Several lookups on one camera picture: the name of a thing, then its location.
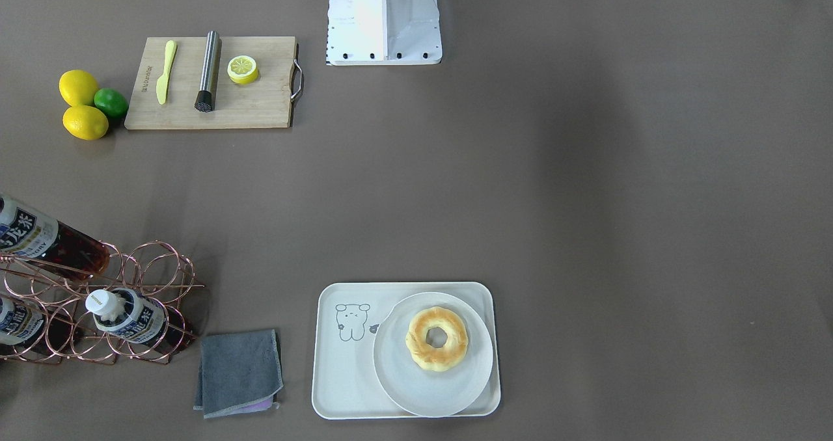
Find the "cream serving tray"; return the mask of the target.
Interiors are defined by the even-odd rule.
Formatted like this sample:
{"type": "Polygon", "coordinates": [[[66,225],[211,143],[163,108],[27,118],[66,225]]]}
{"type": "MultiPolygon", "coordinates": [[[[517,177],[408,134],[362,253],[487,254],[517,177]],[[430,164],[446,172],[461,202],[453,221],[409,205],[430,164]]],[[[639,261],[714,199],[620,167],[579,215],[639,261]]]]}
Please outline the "cream serving tray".
{"type": "Polygon", "coordinates": [[[316,317],[312,406],[322,418],[478,417],[502,399],[494,302],[476,282],[335,283],[316,317]],[[466,358],[420,369],[405,346],[417,312],[434,306],[466,323],[466,358]]]}

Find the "tea bottle in rack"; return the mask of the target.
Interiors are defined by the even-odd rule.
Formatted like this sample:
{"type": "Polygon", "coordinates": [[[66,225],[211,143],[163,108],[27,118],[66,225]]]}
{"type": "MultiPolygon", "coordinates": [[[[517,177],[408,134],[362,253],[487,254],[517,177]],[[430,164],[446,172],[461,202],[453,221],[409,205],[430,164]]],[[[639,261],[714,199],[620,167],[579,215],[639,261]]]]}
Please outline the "tea bottle in rack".
{"type": "Polygon", "coordinates": [[[85,307],[102,332],[160,355],[179,353],[195,338],[181,314],[127,287],[96,289],[85,307]]]}
{"type": "Polygon", "coordinates": [[[34,353],[48,358],[62,351],[74,340],[70,323],[54,317],[48,319],[39,310],[22,302],[2,296],[1,353],[10,357],[16,353],[34,353]]]}

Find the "white round plate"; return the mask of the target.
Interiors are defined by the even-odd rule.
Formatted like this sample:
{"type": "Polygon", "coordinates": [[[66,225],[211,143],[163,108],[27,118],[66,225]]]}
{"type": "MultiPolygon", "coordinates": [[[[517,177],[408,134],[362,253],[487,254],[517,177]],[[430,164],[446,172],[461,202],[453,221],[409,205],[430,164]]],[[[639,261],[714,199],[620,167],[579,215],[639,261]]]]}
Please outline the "white round plate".
{"type": "Polygon", "coordinates": [[[467,408],[487,385],[493,363],[483,319],[447,293],[402,299],[373,343],[373,366],[385,394],[416,416],[441,418],[467,408]]]}

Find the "glazed donut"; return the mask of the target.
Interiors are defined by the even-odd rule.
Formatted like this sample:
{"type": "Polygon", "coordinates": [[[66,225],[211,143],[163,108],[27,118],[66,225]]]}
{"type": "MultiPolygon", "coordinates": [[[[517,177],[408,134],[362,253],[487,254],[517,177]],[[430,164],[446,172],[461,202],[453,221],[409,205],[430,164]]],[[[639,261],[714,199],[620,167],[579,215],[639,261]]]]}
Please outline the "glazed donut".
{"type": "Polygon", "coordinates": [[[405,346],[420,369],[438,373],[449,371],[464,361],[468,353],[466,323],[448,308],[426,308],[411,318],[405,346]]]}

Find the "wooden cutting board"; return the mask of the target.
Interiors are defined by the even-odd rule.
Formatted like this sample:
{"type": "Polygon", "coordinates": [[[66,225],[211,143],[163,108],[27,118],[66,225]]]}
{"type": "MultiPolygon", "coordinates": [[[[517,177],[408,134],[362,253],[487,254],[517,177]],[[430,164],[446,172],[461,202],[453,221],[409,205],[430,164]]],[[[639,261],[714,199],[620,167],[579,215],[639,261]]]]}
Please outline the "wooden cutting board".
{"type": "Polygon", "coordinates": [[[288,129],[303,72],[297,62],[294,36],[221,36],[209,83],[213,109],[195,108],[205,84],[205,35],[146,39],[124,126],[132,131],[202,129],[288,129]],[[169,89],[164,104],[157,100],[157,80],[163,74],[165,46],[175,41],[169,89]],[[259,76],[247,85],[232,82],[227,64],[238,55],[255,59],[259,76]]]}

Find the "half lemon slice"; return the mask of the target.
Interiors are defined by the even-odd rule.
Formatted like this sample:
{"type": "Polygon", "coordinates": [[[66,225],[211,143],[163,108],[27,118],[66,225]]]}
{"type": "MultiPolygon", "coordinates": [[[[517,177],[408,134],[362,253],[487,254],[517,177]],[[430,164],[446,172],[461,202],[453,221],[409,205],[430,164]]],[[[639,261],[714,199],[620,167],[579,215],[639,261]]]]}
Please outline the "half lemon slice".
{"type": "Polygon", "coordinates": [[[226,73],[233,83],[248,85],[259,78],[258,61],[248,55],[235,56],[226,65],[226,73]]]}

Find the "grey folded cloth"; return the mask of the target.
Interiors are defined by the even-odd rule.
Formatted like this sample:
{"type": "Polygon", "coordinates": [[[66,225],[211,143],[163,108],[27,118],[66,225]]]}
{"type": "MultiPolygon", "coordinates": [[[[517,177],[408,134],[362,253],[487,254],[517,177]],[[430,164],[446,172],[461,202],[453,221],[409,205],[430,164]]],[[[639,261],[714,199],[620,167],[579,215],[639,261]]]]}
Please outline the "grey folded cloth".
{"type": "Polygon", "coordinates": [[[200,343],[193,408],[203,418],[276,408],[283,387],[274,329],[214,334],[200,343]]]}

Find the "yellow plastic knife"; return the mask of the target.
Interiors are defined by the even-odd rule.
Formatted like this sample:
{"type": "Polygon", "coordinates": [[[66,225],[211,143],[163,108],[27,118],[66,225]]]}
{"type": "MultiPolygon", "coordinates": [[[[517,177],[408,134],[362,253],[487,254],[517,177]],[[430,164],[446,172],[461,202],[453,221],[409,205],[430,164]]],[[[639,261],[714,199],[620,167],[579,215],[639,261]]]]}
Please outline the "yellow plastic knife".
{"type": "Polygon", "coordinates": [[[156,98],[157,103],[163,105],[167,102],[167,93],[169,92],[169,79],[171,76],[172,65],[178,50],[178,43],[175,40],[169,39],[165,44],[163,54],[163,73],[158,77],[156,82],[156,98]]]}

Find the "green lime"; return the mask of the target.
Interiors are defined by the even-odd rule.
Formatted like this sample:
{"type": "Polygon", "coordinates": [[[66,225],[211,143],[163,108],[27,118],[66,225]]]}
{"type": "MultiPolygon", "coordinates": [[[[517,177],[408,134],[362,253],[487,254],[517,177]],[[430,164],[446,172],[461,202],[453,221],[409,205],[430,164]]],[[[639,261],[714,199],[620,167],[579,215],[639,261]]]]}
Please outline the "green lime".
{"type": "Polygon", "coordinates": [[[129,110],[127,98],[113,88],[98,89],[93,95],[93,106],[110,119],[124,118],[129,110]]]}

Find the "yellow lemon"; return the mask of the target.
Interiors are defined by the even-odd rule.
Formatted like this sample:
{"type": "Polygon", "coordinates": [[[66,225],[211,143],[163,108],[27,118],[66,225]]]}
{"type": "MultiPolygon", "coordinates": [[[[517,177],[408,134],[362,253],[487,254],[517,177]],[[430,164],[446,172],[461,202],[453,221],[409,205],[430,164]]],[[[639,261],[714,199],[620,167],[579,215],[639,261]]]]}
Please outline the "yellow lemon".
{"type": "Polygon", "coordinates": [[[99,88],[95,77],[85,70],[66,71],[59,79],[59,92],[71,107],[93,106],[99,88]]]}
{"type": "Polygon", "coordinates": [[[109,129],[109,121],[104,112],[88,105],[66,109],[62,122],[71,135],[83,140],[100,139],[109,129]]]}

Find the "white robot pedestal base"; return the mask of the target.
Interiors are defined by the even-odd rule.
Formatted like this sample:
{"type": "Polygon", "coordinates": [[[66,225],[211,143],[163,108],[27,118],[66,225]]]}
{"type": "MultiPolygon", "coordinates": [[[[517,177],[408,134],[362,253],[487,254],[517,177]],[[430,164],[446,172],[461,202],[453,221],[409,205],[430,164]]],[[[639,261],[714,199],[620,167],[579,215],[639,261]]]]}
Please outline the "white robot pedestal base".
{"type": "Polygon", "coordinates": [[[443,60],[437,0],[329,0],[330,66],[414,66],[443,60]]]}

